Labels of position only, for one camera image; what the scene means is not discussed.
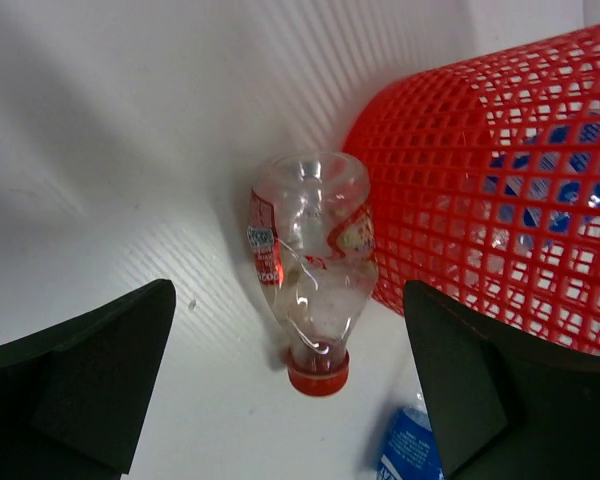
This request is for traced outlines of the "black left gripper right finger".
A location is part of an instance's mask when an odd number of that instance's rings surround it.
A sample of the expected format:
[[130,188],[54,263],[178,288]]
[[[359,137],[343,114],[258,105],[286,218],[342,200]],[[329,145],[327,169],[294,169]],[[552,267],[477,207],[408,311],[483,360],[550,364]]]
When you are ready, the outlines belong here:
[[487,317],[421,281],[404,316],[448,479],[600,479],[600,357]]

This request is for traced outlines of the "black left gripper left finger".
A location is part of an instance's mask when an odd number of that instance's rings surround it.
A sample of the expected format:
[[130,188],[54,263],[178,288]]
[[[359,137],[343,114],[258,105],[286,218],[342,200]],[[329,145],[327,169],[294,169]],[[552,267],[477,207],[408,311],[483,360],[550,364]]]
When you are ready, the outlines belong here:
[[158,279],[0,346],[0,479],[120,479],[176,307]]

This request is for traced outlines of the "clear bottle with blue label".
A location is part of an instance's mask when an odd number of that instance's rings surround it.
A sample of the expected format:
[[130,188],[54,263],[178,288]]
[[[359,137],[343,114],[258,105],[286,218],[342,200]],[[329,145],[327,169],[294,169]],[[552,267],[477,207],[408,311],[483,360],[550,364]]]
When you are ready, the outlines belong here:
[[422,392],[395,411],[379,455],[377,480],[444,479]]

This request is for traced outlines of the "crushed bottle with red cap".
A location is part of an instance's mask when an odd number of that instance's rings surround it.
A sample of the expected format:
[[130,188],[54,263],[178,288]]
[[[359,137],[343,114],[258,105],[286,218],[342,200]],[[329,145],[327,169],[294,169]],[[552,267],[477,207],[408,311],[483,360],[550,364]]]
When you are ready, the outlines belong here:
[[269,160],[251,188],[246,235],[263,294],[288,345],[288,378],[325,397],[349,376],[349,337],[379,278],[360,160],[301,152]]

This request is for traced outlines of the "red mesh plastic bin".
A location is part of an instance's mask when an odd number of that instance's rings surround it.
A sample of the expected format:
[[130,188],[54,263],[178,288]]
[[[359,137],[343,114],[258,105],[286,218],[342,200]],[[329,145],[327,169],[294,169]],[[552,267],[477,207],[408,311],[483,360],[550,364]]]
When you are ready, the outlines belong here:
[[371,178],[380,278],[422,281],[600,356],[600,24],[379,92],[344,149]]

